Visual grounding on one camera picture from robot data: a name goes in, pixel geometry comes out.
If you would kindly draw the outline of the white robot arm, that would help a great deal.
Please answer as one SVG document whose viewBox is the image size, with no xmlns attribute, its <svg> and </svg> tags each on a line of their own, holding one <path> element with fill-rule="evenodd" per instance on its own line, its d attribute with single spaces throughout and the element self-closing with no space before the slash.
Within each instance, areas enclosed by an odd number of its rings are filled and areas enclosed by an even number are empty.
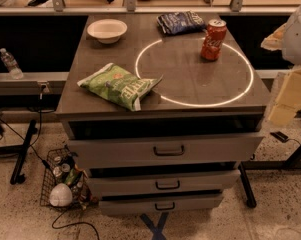
<svg viewBox="0 0 301 240">
<path fill-rule="evenodd" d="M 284 76 L 268 114 L 270 122 L 284 126 L 301 109 L 301 5 L 286 23 L 262 41 L 261 47 L 269 51 L 280 50 L 283 59 L 293 64 L 293 68 Z"/>
</svg>

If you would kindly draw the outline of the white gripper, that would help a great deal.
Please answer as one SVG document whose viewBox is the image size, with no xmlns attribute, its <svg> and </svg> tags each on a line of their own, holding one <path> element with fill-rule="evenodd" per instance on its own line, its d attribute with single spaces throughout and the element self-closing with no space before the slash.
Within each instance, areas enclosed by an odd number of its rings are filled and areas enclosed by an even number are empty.
<svg viewBox="0 0 301 240">
<path fill-rule="evenodd" d="M 271 108 L 268 120 L 276 126 L 289 124 L 301 108 L 301 66 L 294 66 L 283 78 L 283 84 Z"/>
</svg>

